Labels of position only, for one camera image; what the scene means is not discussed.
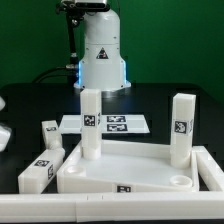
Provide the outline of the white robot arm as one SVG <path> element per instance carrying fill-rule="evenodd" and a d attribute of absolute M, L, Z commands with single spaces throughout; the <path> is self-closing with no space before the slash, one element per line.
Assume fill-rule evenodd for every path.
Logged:
<path fill-rule="evenodd" d="M 120 56 L 120 19 L 106 0 L 62 0 L 56 7 L 66 13 L 70 61 L 76 73 L 76 90 L 99 89 L 112 97 L 131 87 L 126 62 Z M 78 59 L 73 28 L 84 22 L 85 53 Z"/>

